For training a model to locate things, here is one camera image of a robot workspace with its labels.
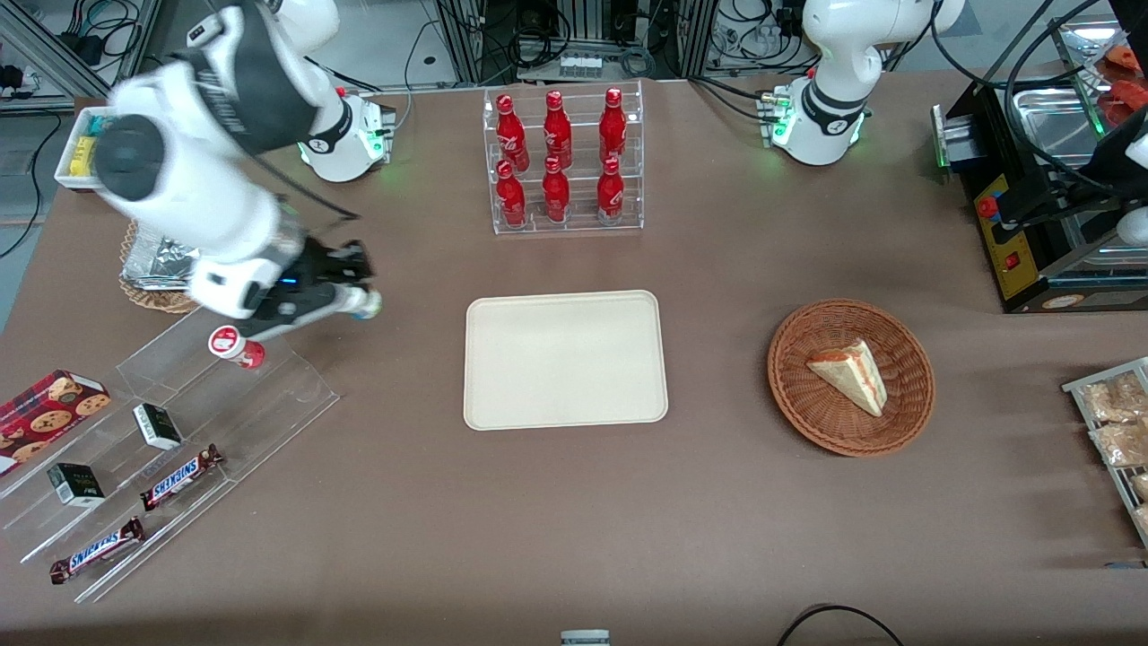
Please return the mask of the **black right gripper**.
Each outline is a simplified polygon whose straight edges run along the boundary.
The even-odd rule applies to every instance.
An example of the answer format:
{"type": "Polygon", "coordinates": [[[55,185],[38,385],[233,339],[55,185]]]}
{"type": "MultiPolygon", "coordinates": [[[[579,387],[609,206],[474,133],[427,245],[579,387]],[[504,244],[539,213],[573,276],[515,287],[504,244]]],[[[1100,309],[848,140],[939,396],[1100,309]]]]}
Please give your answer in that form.
{"type": "MultiPolygon", "coordinates": [[[[318,240],[305,240],[298,258],[290,262],[284,273],[276,279],[269,290],[271,316],[296,316],[290,322],[279,322],[269,330],[270,338],[282,336],[295,328],[336,314],[348,314],[348,310],[327,306],[334,298],[329,285],[332,250],[318,240]]],[[[348,285],[364,286],[372,282],[374,268],[369,251],[360,240],[348,240],[344,246],[344,278],[348,285]]]]}

